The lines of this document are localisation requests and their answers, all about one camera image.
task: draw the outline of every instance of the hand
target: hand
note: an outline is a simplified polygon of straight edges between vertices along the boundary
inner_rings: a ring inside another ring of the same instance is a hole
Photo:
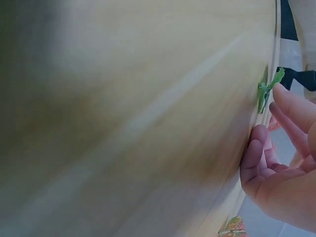
[[[304,158],[298,168],[280,164],[269,131],[256,126],[240,164],[243,190],[269,216],[316,233],[316,105],[273,88],[273,116]]]

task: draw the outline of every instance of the green plastic toy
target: green plastic toy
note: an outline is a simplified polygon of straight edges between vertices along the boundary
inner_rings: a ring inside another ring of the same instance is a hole
[[[282,78],[285,75],[284,68],[280,68],[280,70],[275,74],[275,77],[273,78],[273,81],[271,84],[268,85],[266,81],[261,82],[258,84],[258,97],[259,97],[259,103],[258,103],[258,113],[261,115],[267,106],[268,99],[270,96],[270,91],[274,87],[276,83],[280,83]]]

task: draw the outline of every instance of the colorful sticker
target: colorful sticker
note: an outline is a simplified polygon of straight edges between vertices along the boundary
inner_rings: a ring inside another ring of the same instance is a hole
[[[218,237],[248,237],[240,216],[231,219],[218,232]]]

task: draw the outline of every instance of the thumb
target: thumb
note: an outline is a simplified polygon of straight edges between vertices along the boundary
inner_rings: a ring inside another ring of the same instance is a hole
[[[316,161],[316,122],[314,122],[309,129],[307,138],[311,155]]]

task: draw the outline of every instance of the light wood grain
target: light wood grain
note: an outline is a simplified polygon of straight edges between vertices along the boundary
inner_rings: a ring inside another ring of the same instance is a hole
[[[0,235],[215,237],[276,2],[25,2],[2,39]]]

